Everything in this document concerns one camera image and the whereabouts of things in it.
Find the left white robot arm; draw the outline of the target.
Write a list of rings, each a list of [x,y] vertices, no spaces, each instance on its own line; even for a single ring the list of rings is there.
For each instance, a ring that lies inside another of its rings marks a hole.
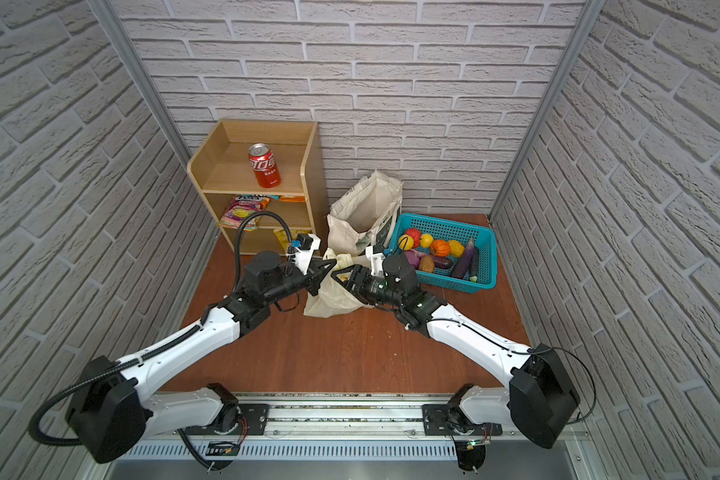
[[[310,253],[283,260],[265,251],[253,257],[232,293],[204,316],[137,353],[116,362],[91,361],[85,374],[96,380],[72,396],[66,420],[98,463],[127,453],[144,438],[186,427],[228,433],[245,424],[237,398],[211,383],[193,392],[163,394],[161,387],[213,351],[261,325],[272,305],[303,290],[317,293],[336,266]]]

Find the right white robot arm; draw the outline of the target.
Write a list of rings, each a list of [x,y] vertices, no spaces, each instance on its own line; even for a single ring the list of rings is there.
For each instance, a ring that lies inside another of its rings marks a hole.
[[[385,258],[378,273],[353,265],[331,277],[361,303],[391,311],[407,329],[460,352],[504,386],[498,395],[463,385],[446,407],[456,432],[513,424],[532,443],[549,449],[579,407],[580,396],[554,348],[511,341],[467,318],[424,290],[405,256]]]

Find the thin cream plastic bag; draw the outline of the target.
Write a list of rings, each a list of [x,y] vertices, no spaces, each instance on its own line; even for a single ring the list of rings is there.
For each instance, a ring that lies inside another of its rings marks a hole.
[[[365,256],[353,257],[346,253],[336,254],[331,248],[326,250],[323,259],[336,259],[337,265],[334,269],[341,269],[351,265],[370,266]],[[307,317],[328,318],[349,314],[361,307],[363,307],[363,304],[336,282],[335,289],[328,295],[312,296],[309,294],[307,296],[304,315]]]

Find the canvas tote bag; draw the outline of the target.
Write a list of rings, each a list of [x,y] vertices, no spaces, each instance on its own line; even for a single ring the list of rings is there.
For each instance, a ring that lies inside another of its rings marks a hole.
[[[375,253],[391,241],[402,207],[403,182],[378,170],[333,203],[327,216],[328,247],[337,254]]]

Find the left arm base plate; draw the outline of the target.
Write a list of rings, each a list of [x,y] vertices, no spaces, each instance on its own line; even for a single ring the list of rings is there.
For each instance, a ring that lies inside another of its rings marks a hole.
[[[240,438],[263,436],[270,406],[265,403],[242,403],[235,410],[224,408],[220,417],[206,426],[187,427],[188,435],[220,435]]]

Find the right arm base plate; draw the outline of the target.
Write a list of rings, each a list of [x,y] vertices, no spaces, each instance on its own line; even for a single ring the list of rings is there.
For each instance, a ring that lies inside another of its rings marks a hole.
[[[464,414],[446,404],[424,404],[422,420],[425,436],[501,436],[503,428],[497,423],[475,424]]]

